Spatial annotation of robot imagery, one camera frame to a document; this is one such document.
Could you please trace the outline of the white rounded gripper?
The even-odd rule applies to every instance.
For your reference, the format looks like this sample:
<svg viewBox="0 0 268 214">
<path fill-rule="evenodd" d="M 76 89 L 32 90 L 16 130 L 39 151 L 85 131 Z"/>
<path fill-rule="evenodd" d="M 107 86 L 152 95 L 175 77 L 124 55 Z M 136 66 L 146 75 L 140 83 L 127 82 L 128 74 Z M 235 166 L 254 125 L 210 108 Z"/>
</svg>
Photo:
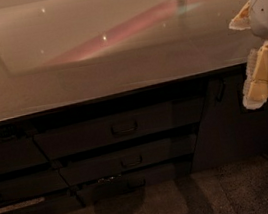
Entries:
<svg viewBox="0 0 268 214">
<path fill-rule="evenodd" d="M 229 23 L 231 30 L 250 29 L 255 36 L 268 39 L 268 0 L 250 0 Z M 268 40 L 260 49 L 252 49 L 246 66 L 243 106 L 261 108 L 268 99 Z"/>
</svg>

